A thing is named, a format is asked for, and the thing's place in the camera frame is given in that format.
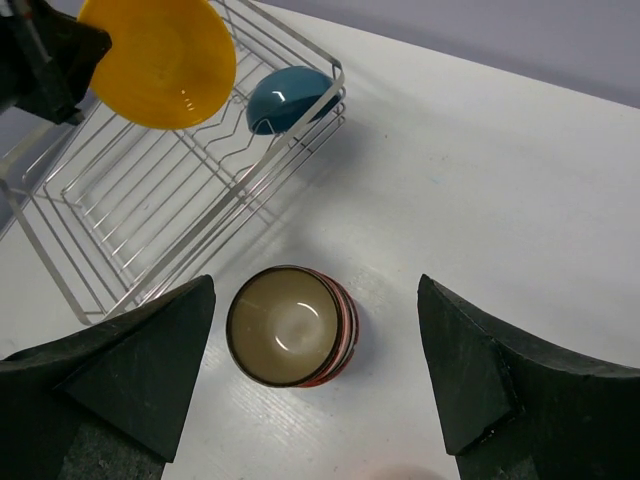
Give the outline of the yellow plastic bowl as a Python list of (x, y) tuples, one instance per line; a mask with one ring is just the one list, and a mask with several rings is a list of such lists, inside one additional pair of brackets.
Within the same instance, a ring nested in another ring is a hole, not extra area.
[(125, 119), (154, 129), (184, 129), (208, 120), (229, 98), (235, 48), (209, 2), (87, 1), (78, 20), (110, 36), (112, 46), (90, 87)]

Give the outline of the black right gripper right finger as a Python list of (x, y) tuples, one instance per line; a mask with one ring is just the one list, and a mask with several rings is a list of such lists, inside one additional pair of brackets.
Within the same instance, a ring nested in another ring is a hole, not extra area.
[(636, 479), (639, 371), (557, 346), (428, 276), (421, 342), (463, 479)]

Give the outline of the blue ceramic bowl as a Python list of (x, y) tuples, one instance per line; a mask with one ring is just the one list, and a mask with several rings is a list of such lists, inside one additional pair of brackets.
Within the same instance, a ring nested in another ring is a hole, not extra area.
[(331, 87), (326, 74), (305, 66), (291, 66), (264, 77), (251, 94), (246, 121), (256, 135), (288, 131)]

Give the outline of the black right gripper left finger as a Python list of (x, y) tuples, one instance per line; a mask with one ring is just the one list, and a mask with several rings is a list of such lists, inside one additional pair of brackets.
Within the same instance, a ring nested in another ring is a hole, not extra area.
[(4, 479), (159, 479), (214, 316), (211, 276), (1, 362)]

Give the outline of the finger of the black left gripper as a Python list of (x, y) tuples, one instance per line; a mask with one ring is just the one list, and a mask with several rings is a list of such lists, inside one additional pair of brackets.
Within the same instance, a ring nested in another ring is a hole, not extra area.
[(18, 108), (54, 124), (77, 125), (109, 34), (45, 1), (1, 3), (1, 110)]

